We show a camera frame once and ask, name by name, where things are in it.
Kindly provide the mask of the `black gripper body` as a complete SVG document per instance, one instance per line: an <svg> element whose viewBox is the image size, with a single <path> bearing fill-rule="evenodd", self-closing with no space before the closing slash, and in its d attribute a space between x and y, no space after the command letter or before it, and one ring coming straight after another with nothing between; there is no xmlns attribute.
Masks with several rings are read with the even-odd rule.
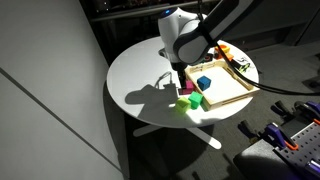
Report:
<svg viewBox="0 0 320 180"><path fill-rule="evenodd" d="M182 62L172 63L171 67L173 70L175 70L177 72L180 80L183 80L185 78L185 68L187 67L186 64L184 64Z"/></svg>

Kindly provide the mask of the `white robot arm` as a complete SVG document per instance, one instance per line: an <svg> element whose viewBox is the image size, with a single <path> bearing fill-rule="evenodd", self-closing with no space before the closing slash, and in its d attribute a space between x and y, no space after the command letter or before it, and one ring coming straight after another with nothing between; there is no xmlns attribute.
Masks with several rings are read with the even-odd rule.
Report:
<svg viewBox="0 0 320 180"><path fill-rule="evenodd" d="M199 64L210 48L242 21L263 0L221 0L208 14L191 13L179 7L163 11L158 29L164 48L159 51L171 63L185 87L185 68Z"/></svg>

